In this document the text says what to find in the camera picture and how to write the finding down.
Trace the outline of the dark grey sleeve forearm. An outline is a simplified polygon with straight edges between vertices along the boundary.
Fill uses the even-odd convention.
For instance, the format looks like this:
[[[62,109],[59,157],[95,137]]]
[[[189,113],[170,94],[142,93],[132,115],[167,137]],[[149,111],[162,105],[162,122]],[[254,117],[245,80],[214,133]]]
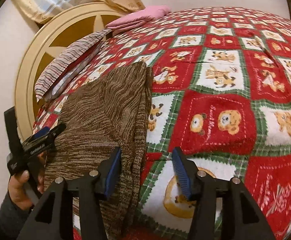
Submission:
[[[22,210],[6,193],[0,207],[0,239],[17,239],[30,213],[30,208]]]

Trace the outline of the person's left hand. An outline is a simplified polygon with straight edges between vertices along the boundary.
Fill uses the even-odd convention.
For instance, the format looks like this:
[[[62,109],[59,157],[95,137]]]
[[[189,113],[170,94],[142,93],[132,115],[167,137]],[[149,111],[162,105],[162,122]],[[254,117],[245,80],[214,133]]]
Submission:
[[[40,170],[38,172],[38,183],[37,190],[40,193],[44,192],[44,173],[45,173],[45,163],[46,163],[46,152],[41,153],[37,156],[41,163]],[[11,176],[8,183],[8,193],[11,201],[22,210],[29,210],[33,205],[32,200],[28,197],[25,192],[24,185],[28,182],[30,173],[28,170],[16,173]]]

